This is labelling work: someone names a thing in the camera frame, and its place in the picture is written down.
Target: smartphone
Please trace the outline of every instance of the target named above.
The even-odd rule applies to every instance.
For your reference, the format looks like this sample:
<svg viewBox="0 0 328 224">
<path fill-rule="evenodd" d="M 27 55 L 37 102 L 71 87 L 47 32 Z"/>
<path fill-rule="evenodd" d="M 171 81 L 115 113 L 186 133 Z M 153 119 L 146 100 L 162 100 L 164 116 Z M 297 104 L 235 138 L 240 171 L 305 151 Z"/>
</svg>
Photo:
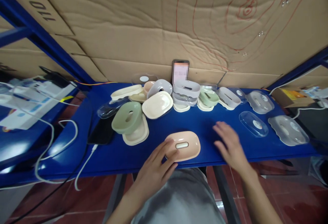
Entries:
<svg viewBox="0 0 328 224">
<path fill-rule="evenodd" d="M 173 60 L 172 61 L 172 84 L 177 80 L 188 80 L 189 61 Z"/>
<path fill-rule="evenodd" d="M 109 144 L 114 134 L 114 130 L 112 129 L 112 121 L 114 117 L 115 115 L 107 119 L 99 119 L 98 124 L 88 138 L 87 144 Z"/>
</svg>

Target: hand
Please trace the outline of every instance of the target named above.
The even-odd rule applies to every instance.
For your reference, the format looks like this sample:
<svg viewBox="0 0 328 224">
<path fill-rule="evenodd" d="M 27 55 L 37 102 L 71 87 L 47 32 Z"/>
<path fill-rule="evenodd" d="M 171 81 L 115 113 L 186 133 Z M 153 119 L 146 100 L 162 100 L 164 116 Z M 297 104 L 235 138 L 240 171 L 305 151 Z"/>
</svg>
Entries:
<svg viewBox="0 0 328 224">
<path fill-rule="evenodd" d="M 218 121 L 215 126 L 213 126 L 213 129 L 224 141 L 225 145 L 221 141 L 215 141 L 214 144 L 221 152 L 227 164 L 240 175 L 247 172 L 251 166 L 239 142 L 238 134 L 225 122 Z"/>
<path fill-rule="evenodd" d="M 127 192 L 127 195 L 131 197 L 132 201 L 144 204 L 170 178 L 178 165 L 174 161 L 177 159 L 179 151 L 176 150 L 172 157 L 163 164 L 162 159 L 172 143 L 173 140 L 167 140 L 161 143 L 143 164 L 136 181 Z"/>
</svg>

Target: floor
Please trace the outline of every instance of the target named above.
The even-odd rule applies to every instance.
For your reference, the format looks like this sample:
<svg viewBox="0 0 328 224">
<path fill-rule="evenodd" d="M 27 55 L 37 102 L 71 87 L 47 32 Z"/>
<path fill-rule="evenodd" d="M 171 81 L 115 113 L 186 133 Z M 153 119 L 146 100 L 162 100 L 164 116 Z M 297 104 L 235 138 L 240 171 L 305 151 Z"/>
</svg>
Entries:
<svg viewBox="0 0 328 224">
<path fill-rule="evenodd" d="M 285 170 L 292 170 L 292 168 L 278 161 L 252 163 L 252 166 L 263 174 L 284 174 Z M 247 210 L 239 175 L 227 165 L 223 166 L 223 170 L 234 197 L 241 222 L 243 224 L 252 223 Z M 224 206 L 221 201 L 212 167 L 207 168 L 207 178 L 214 192 L 218 209 L 226 219 Z M 75 191 L 73 183 L 68 182 L 38 209 L 18 223 L 43 223 L 46 220 L 61 215 L 64 216 L 59 219 L 56 224 L 101 223 L 105 215 L 114 181 L 114 175 L 81 178 L 78 183 L 79 188 L 82 188 L 80 192 Z M 328 223 L 327 189 L 318 186 L 304 186 L 298 183 L 281 180 L 266 180 L 261 177 L 260 181 L 283 223 Z M 132 175 L 129 174 L 125 191 L 129 189 L 132 183 Z M 43 183 L 36 184 L 6 223 L 10 223 L 24 214 L 56 187 L 56 185 Z"/>
</svg>

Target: phone screen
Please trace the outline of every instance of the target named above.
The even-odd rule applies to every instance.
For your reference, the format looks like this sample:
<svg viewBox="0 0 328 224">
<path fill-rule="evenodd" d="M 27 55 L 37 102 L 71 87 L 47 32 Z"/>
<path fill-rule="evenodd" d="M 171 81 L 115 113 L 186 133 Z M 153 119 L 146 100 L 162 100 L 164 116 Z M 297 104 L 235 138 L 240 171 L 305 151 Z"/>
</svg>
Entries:
<svg viewBox="0 0 328 224">
<path fill-rule="evenodd" d="M 189 71 L 189 62 L 173 63 L 173 84 L 177 80 L 187 80 Z"/>
</svg>

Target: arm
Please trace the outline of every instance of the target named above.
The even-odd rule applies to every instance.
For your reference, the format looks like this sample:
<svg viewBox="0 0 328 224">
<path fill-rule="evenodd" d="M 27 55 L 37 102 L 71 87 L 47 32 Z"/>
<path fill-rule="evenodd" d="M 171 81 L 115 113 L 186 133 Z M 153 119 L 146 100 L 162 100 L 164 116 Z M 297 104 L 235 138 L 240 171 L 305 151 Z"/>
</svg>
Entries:
<svg viewBox="0 0 328 224">
<path fill-rule="evenodd" d="M 215 146 L 242 179 L 247 208 L 253 223 L 282 223 L 265 194 L 256 171 L 246 159 L 237 133 L 225 122 L 217 122 L 213 129 L 224 142 L 215 141 Z"/>
<path fill-rule="evenodd" d="M 173 140 L 164 141 L 152 152 L 140 169 L 136 181 L 122 197 L 106 224 L 130 223 L 144 203 L 167 182 L 178 165 L 174 163 L 178 150 L 162 164 L 162 159 L 172 142 Z"/>
</svg>

